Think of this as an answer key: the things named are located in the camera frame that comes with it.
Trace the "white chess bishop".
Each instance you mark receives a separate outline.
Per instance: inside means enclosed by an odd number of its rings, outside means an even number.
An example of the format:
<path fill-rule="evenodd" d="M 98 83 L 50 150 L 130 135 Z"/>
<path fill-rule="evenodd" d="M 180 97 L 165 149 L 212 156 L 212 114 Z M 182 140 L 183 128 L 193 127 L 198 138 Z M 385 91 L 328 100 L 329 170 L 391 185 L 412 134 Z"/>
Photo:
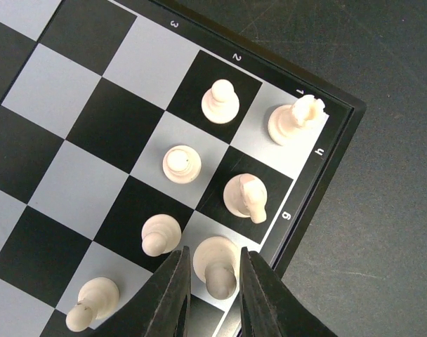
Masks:
<path fill-rule="evenodd" d="M 225 300 L 233 295 L 239 277 L 239 249 L 230 239 L 222 236 L 205 239 L 195 249 L 192 264 L 213 298 Z"/>

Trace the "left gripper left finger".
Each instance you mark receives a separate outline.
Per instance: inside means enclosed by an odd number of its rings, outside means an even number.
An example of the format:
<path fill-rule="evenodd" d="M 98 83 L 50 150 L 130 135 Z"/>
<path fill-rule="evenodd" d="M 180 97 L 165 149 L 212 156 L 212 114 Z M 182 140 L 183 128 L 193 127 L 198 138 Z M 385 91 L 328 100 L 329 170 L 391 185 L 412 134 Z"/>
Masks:
<path fill-rule="evenodd" d="M 190 250 L 173 251 L 135 296 L 92 336 L 186 336 L 191 299 Z"/>

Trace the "white chess pawn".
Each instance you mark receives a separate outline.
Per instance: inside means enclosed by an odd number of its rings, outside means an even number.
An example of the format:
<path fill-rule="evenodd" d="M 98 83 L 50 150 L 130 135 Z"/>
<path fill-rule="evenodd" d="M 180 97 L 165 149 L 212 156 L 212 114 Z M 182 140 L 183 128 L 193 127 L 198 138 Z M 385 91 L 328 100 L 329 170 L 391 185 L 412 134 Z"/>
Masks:
<path fill-rule="evenodd" d="M 204 116 L 215 124 L 232 121 L 239 112 L 239 98 L 227 79 L 215 81 L 201 101 Z"/>

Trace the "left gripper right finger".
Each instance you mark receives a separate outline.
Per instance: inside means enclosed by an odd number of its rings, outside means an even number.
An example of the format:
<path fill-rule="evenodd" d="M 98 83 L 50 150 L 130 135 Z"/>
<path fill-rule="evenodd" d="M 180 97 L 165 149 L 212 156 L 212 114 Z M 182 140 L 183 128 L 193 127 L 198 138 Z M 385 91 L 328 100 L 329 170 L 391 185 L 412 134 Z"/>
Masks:
<path fill-rule="evenodd" d="M 241 249 L 239 299 L 243 336 L 335 336 L 288 290 L 256 251 Z"/>

